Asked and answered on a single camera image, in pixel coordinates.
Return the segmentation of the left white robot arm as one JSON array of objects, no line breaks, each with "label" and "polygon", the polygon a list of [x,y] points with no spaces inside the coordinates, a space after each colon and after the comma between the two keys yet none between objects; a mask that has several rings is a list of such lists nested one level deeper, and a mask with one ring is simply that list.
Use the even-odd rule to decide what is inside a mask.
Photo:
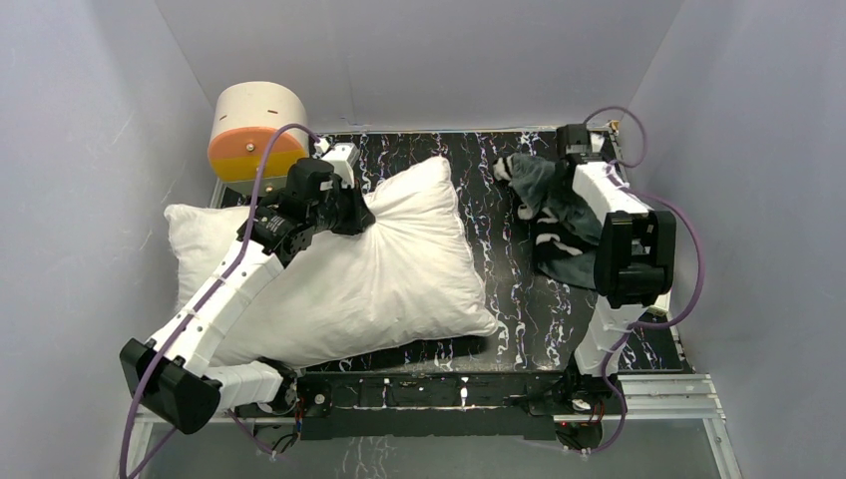
[{"label": "left white robot arm", "polygon": [[212,357],[315,235],[356,236],[374,222],[348,160],[336,152],[298,160],[282,189],[251,203],[225,256],[187,305],[147,341],[123,346],[120,361],[133,405],[184,434],[243,405],[262,404],[274,415],[292,411],[298,390],[289,368],[267,359],[214,366]]}]

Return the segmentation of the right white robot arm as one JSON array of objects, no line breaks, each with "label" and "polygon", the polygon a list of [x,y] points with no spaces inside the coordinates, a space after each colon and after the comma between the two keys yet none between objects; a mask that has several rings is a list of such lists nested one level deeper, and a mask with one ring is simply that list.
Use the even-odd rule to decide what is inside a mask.
[{"label": "right white robot arm", "polygon": [[631,191],[617,164],[594,150],[586,125],[557,128],[556,141],[558,157],[572,170],[574,192],[602,226],[593,266],[598,299],[562,386],[564,404],[586,413],[613,395],[618,360],[634,324],[671,288],[676,220]]}]

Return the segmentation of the cream and orange cylindrical container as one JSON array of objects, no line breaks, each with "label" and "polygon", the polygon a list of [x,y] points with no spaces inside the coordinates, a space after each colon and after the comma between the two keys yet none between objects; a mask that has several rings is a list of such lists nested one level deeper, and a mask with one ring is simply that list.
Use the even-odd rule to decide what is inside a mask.
[{"label": "cream and orange cylindrical container", "polygon": [[[271,82],[232,85],[218,96],[208,158],[211,168],[229,189],[252,191],[259,162],[271,136],[281,127],[307,124],[300,99],[288,88]],[[290,129],[274,143],[260,189],[284,186],[289,168],[309,156],[309,137]]]}]

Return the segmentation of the zebra and grey pillowcase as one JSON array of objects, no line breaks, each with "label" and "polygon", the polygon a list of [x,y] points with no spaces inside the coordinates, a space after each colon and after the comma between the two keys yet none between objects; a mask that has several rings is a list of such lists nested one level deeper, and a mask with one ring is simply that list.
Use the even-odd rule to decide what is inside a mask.
[{"label": "zebra and grey pillowcase", "polygon": [[517,195],[518,218],[530,224],[535,270],[557,282],[594,290],[602,223],[574,192],[568,164],[515,153],[495,160],[492,170],[495,180]]}]

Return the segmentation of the white pillow insert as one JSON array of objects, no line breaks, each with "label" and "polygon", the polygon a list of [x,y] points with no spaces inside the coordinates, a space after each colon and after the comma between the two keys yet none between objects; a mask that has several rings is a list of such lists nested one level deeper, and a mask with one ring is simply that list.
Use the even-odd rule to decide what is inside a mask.
[{"label": "white pillow insert", "polygon": [[458,212],[451,167],[433,157],[366,196],[375,222],[325,232],[250,304],[212,357],[313,366],[416,340],[497,329]]}]

